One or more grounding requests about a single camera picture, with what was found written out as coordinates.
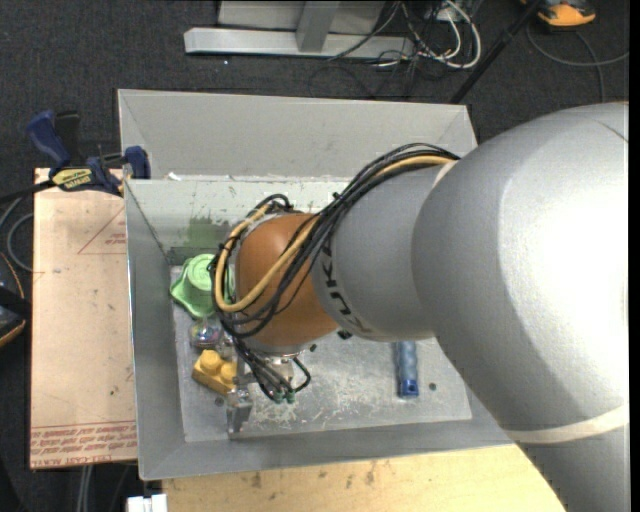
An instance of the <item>green object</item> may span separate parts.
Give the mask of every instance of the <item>green object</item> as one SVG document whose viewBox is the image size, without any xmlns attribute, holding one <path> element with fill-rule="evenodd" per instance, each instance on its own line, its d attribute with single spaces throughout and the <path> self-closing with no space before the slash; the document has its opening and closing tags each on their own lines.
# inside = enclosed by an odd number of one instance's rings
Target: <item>green object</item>
<svg viewBox="0 0 640 512">
<path fill-rule="evenodd" d="M 194 318 L 205 318 L 213 314 L 211 277 L 207 267 L 213 254 L 199 254 L 184 262 L 180 277 L 171 285 L 169 292 Z"/>
</svg>

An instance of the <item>yellow object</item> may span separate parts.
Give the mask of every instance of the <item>yellow object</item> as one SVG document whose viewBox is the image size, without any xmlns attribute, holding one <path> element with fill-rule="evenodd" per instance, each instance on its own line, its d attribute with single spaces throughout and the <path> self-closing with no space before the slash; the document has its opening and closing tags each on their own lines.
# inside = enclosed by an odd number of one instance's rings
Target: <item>yellow object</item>
<svg viewBox="0 0 640 512">
<path fill-rule="evenodd" d="M 409 157 L 399 162 L 395 162 L 393 164 L 388 165 L 387 167 L 378 171 L 374 176 L 380 176 L 387 172 L 393 171 L 403 166 L 408 165 L 416 165 L 416 164 L 425 164 L 425 165 L 442 165 L 451 162 L 450 158 L 435 156 L 435 155 L 423 155 L 423 156 L 414 156 Z M 258 296 L 265 290 L 265 288 L 269 285 L 273 277 L 278 273 L 278 271 L 295 255 L 295 253 L 300 249 L 302 244 L 309 236 L 311 229 L 316 221 L 316 219 L 312 220 L 309 225 L 297 236 L 297 238 L 293 241 L 291 246 L 280 256 L 278 261 L 269 269 L 269 271 L 264 275 L 264 277 L 255 285 L 255 287 L 239 302 L 235 304 L 229 304 L 224 300 L 224 287 L 223 287 L 223 271 L 225 267 L 225 263 L 231 252 L 234 241 L 242 234 L 242 232 L 251 225 L 252 222 L 258 220 L 262 216 L 265 215 L 268 206 L 263 206 L 256 213 L 254 213 L 247 220 L 238 225 L 231 234 L 227 241 L 224 244 L 223 250 L 220 252 L 220 260 L 216 266 L 215 272 L 215 282 L 214 282 L 214 299 L 221 311 L 226 313 L 237 313 L 238 311 L 242 311 L 247 306 L 251 305 Z"/>
<path fill-rule="evenodd" d="M 226 395 L 234 387 L 236 363 L 225 361 L 215 350 L 204 350 L 193 365 L 191 376 L 200 384 Z"/>
<path fill-rule="evenodd" d="M 592 22 L 596 14 L 583 13 L 568 3 L 560 3 L 548 9 L 541 11 L 538 16 L 553 27 L 577 27 Z"/>
</svg>

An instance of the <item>small metal part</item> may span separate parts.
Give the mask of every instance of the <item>small metal part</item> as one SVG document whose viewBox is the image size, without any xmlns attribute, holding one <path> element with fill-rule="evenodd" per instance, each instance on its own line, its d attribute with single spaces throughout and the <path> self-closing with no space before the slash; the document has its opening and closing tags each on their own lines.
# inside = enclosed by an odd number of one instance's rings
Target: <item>small metal part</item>
<svg viewBox="0 0 640 512">
<path fill-rule="evenodd" d="M 237 380 L 242 384 L 237 384 L 227 393 L 227 434 L 230 438 L 242 431 L 242 425 L 248 421 L 253 408 L 251 393 L 247 389 L 247 383 L 250 379 L 244 374 L 245 370 L 245 362 L 239 358 L 238 375 L 241 377 L 237 377 Z"/>
<path fill-rule="evenodd" d="M 289 382 L 293 380 L 294 370 L 293 361 L 285 357 L 276 357 L 269 359 L 267 365 L 270 366 L 279 375 L 282 375 Z"/>
<path fill-rule="evenodd" d="M 227 433 L 229 437 L 242 431 L 242 425 L 249 419 L 253 401 L 248 389 L 233 389 L 227 394 Z"/>
</svg>

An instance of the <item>wooden board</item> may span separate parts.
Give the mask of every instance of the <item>wooden board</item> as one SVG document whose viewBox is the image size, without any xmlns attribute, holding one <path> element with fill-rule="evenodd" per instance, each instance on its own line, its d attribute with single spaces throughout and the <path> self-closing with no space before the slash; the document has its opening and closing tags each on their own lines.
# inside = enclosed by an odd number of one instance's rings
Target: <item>wooden board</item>
<svg viewBox="0 0 640 512">
<path fill-rule="evenodd" d="M 165 480 L 171 512 L 562 512 L 514 445 Z"/>
</svg>

